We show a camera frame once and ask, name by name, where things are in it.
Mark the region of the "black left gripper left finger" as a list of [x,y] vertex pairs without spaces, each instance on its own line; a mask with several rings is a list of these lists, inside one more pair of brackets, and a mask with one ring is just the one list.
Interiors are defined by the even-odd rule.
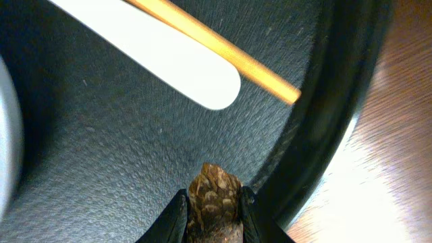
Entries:
[[181,189],[136,243],[185,243],[187,221],[188,196]]

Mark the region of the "brown pine cone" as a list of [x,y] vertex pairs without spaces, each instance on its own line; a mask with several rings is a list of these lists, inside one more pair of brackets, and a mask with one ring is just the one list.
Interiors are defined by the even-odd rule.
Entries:
[[241,194],[242,183],[236,176],[216,164],[203,164],[188,188],[186,241],[242,243]]

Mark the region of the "grey round plate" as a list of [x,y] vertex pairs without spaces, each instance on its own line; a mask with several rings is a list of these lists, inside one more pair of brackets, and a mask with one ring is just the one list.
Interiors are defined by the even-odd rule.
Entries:
[[13,79],[1,60],[1,217],[20,180],[24,152],[22,113]]

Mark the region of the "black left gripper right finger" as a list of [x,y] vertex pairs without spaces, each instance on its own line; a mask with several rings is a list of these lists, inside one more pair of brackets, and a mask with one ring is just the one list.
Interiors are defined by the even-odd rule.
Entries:
[[261,207],[257,195],[242,187],[240,218],[244,243],[295,243]]

